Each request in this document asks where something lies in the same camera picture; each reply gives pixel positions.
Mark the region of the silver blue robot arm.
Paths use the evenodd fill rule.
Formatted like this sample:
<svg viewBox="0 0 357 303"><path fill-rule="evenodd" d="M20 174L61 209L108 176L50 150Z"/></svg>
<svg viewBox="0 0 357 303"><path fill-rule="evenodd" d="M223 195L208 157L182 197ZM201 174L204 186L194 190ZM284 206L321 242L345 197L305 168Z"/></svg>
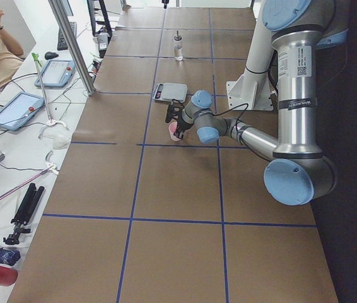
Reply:
<svg viewBox="0 0 357 303"><path fill-rule="evenodd" d="M182 105L173 100L166 122L176 121L176 138L190 128L200 142L214 143L222 136L249 147L268 161L264 184L285 205L304 205L329 194L336 186L334 164L315 140L316 51L346 41L349 1L263 1L246 67L228 84L231 109L261 107L268 86L271 61L278 61L278 136L272 137L235 117L211 111L212 97L195 92Z"/></svg>

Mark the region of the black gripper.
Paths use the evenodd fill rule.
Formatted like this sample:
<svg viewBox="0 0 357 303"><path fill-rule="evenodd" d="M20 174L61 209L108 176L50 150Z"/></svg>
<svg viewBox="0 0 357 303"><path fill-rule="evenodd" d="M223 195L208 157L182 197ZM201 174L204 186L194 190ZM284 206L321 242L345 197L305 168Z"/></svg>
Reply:
<svg viewBox="0 0 357 303"><path fill-rule="evenodd" d="M184 109L185 107L180 102L173 99L171 104L168 106L165 116L166 123L170 123L171 120L177 121L177 127L175 129L174 136L179 140L183 139L184 132L194 125L194 122L185 120Z"/></svg>

